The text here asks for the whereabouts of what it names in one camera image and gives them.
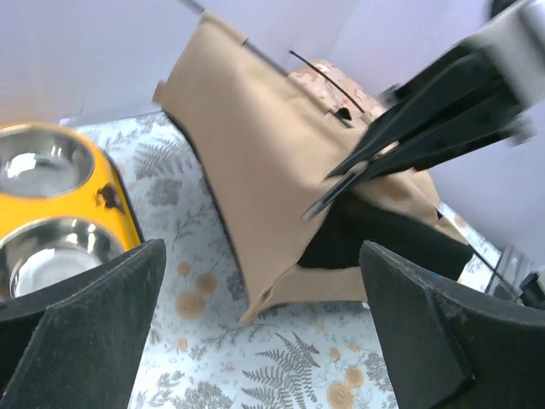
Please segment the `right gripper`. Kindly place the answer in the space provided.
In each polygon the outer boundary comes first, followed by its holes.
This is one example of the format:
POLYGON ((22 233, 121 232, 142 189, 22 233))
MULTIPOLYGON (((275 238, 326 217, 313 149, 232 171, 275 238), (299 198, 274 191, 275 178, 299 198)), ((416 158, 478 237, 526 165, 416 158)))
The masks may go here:
POLYGON ((524 143, 522 115, 544 100, 544 3, 512 2, 393 96, 396 103, 329 173, 341 179, 304 220, 354 184, 428 170, 509 137, 524 143))

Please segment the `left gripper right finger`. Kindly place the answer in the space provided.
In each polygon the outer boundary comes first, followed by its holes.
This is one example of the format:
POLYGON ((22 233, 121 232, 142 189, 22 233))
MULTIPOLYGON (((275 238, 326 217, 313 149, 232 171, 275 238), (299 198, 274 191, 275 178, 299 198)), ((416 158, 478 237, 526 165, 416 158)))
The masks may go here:
POLYGON ((366 241, 360 267, 400 408, 542 408, 544 313, 366 241))

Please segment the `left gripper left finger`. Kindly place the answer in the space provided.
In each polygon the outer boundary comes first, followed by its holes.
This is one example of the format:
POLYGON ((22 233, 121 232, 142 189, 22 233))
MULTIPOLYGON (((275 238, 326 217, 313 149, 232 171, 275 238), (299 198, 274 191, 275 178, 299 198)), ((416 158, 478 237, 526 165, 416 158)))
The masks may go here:
POLYGON ((166 264, 161 239, 1 304, 3 408, 125 408, 166 264))

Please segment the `black tent pole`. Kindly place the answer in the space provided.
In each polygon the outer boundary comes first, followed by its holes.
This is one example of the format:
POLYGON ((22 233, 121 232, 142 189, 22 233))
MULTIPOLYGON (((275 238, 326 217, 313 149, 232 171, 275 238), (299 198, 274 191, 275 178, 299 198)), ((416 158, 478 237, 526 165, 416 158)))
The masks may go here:
POLYGON ((333 85, 336 89, 338 89, 344 96, 346 96, 348 98, 348 100, 350 102, 352 102, 357 108, 358 110, 362 113, 362 114, 365 114, 367 113, 359 104, 356 100, 354 100, 339 84, 337 84, 333 79, 331 79, 325 72, 321 71, 317 66, 315 66, 312 62, 310 62, 309 60, 305 59, 304 57, 302 57, 301 55, 299 55, 298 53, 296 53, 294 50, 290 49, 289 50, 289 54, 293 55, 294 57, 296 57, 297 59, 301 60, 302 62, 304 62, 307 66, 309 66, 312 70, 314 70, 317 74, 319 74, 320 76, 322 76, 326 82, 330 83, 331 85, 333 85))
POLYGON ((543 97, 525 75, 544 25, 519 1, 391 93, 341 118, 249 39, 203 12, 155 101, 192 145, 251 314, 289 302, 363 301, 373 241, 457 279, 472 250, 439 217, 428 170, 522 130, 543 97))

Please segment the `beige fabric pet tent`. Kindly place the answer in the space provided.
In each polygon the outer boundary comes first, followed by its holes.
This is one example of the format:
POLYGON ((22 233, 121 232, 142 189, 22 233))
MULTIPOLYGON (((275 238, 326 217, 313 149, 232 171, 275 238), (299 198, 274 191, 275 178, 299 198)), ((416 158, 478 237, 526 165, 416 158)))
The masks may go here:
POLYGON ((366 127, 346 126, 212 14, 153 99, 203 168, 249 297, 242 325, 280 304, 365 301, 366 240, 450 279, 472 258, 424 171, 359 185, 304 220, 366 127))

